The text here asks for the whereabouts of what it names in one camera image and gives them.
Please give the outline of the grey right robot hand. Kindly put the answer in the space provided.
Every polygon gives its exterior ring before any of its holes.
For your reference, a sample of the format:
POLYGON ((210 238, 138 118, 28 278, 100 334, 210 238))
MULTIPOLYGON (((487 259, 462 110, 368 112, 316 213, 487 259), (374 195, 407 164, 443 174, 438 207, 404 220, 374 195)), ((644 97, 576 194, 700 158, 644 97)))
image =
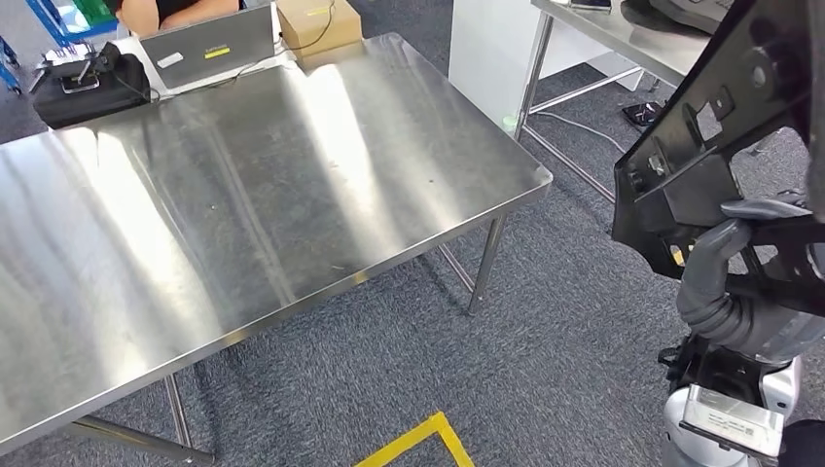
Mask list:
POLYGON ((824 342, 824 319, 726 291, 729 260, 750 240, 748 220, 808 215, 783 199, 752 198, 721 205, 728 220, 702 234, 682 274, 676 307, 692 332, 763 363, 786 363, 824 342))

